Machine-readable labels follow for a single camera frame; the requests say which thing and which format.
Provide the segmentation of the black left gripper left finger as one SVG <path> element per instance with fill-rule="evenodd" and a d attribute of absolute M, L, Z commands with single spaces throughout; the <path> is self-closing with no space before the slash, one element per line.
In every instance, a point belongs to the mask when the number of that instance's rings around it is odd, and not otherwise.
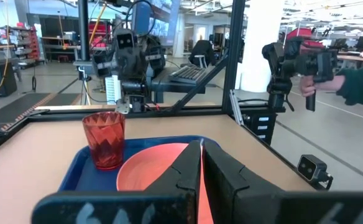
<path fill-rule="evenodd" d="M 31 224 L 196 224 L 201 144 L 192 141 L 143 191 L 62 191 L 41 199 Z"/>

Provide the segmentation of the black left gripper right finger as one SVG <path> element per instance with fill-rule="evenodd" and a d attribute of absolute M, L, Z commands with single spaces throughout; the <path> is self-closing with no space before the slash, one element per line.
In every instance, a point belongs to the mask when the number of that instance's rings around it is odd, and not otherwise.
<path fill-rule="evenodd" d="M 363 224 L 363 192 L 284 191 L 216 143 L 203 144 L 204 182 L 218 224 Z"/>

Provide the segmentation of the red faceted plastic cup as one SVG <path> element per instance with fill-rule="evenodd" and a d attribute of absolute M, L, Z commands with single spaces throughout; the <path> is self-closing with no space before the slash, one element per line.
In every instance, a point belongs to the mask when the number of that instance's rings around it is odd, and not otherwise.
<path fill-rule="evenodd" d="M 123 163 L 125 116 L 115 111 L 93 113 L 82 119 L 92 161 L 97 169 L 113 170 Z"/>

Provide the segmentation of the blue plastic tray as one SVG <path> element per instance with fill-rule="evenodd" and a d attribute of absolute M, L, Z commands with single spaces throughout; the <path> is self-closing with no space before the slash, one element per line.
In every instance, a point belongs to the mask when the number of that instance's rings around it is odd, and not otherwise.
<path fill-rule="evenodd" d="M 160 144 L 189 143 L 194 140 L 207 141 L 204 136 L 167 136 L 157 138 L 127 139 L 124 160 L 134 154 Z M 62 190 L 117 190 L 116 179 L 119 168 L 113 170 L 99 170 L 93 163 L 88 146 L 79 150 L 72 160 L 65 174 L 59 191 Z"/>

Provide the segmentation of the black desk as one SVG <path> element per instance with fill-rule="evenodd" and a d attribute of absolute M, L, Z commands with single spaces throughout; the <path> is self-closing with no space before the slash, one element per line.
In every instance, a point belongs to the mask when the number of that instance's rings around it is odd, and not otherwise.
<path fill-rule="evenodd" d="M 183 98 L 195 85 L 188 83 L 178 83 L 170 81 L 168 76 L 176 71 L 176 67 L 167 67 L 160 72 L 152 81 L 152 99 L 155 103 L 176 103 L 179 99 Z M 214 99 L 217 103 L 216 96 L 222 95 L 222 89 L 215 83 L 209 83 L 203 87 L 195 96 L 193 102 L 210 102 Z"/>

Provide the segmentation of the backlit computer keyboard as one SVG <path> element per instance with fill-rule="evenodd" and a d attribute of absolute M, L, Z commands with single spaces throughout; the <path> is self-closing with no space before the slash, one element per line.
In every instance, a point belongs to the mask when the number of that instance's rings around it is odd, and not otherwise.
<path fill-rule="evenodd" d="M 197 84 L 206 75 L 206 70 L 200 67 L 185 66 L 169 74 L 172 82 Z"/>

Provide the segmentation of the white ribbed panel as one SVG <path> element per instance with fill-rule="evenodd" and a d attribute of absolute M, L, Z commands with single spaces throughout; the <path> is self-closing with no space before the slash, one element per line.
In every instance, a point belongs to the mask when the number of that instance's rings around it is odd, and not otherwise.
<path fill-rule="evenodd" d="M 106 101 L 108 105 L 115 105 L 121 99 L 121 82 L 117 75 L 105 78 Z"/>

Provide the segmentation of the large display screen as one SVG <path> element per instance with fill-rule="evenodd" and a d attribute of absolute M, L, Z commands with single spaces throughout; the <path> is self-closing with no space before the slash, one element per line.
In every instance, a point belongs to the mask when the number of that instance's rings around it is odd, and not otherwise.
<path fill-rule="evenodd" d="M 132 8 L 131 29 L 139 35 L 149 33 L 165 47 L 172 47 L 177 28 L 180 0 L 146 0 Z"/>

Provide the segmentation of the person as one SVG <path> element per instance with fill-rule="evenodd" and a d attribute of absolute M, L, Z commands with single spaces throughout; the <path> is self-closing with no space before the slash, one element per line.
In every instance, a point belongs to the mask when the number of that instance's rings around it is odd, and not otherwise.
<path fill-rule="evenodd" d="M 197 41 L 188 59 L 190 63 L 197 67 L 199 67 L 201 63 L 216 65 L 212 43 L 208 40 Z"/>

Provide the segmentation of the black box white labels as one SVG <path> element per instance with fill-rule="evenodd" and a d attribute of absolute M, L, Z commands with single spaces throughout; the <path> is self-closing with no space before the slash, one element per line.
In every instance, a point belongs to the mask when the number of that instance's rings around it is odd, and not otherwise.
<path fill-rule="evenodd" d="M 259 139 L 271 145 L 276 118 L 276 113 L 252 114 L 245 124 Z"/>

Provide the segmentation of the red parts shelf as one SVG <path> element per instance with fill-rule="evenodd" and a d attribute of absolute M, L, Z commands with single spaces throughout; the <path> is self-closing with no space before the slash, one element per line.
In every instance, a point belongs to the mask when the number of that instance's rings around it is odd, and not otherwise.
<path fill-rule="evenodd" d="M 18 64 L 27 66 L 40 60 L 39 41 L 35 27 L 18 22 L 15 27 L 0 27 L 0 42 L 13 47 Z"/>

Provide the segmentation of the white round column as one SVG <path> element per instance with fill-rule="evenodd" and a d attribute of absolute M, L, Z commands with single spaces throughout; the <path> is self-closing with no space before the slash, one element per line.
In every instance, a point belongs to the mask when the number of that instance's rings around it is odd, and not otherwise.
<path fill-rule="evenodd" d="M 250 0 L 240 89 L 265 92 L 271 71 L 262 48 L 278 40 L 285 0 Z"/>

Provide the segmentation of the person's hand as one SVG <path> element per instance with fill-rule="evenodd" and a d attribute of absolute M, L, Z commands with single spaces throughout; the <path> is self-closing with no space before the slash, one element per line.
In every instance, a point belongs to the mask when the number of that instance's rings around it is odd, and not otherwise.
<path fill-rule="evenodd" d="M 322 83 L 315 83 L 314 76 L 304 76 L 300 80 L 300 93 L 304 97 L 314 95 L 316 90 L 338 91 L 345 82 L 344 75 L 335 76 L 333 80 Z"/>

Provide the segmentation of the black handheld leader gripper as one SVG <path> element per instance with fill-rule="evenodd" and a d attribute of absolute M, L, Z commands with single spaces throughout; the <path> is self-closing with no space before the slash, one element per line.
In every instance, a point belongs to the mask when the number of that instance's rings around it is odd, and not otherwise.
<path fill-rule="evenodd" d="M 315 29 L 297 28 L 285 36 L 284 43 L 273 42 L 262 48 L 262 56 L 269 63 L 271 78 L 267 86 L 268 105 L 284 109 L 289 103 L 291 77 L 311 76 L 315 83 L 331 81 L 337 67 L 337 50 L 325 47 L 312 38 Z"/>

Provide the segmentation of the silver metal bracket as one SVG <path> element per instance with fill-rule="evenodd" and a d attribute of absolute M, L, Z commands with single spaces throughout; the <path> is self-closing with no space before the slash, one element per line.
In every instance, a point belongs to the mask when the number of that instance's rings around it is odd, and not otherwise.
<path fill-rule="evenodd" d="M 231 101 L 232 111 L 234 113 L 234 119 L 239 126 L 242 126 L 244 124 L 244 121 L 239 106 L 239 102 L 237 100 L 234 90 L 230 90 L 229 97 Z"/>

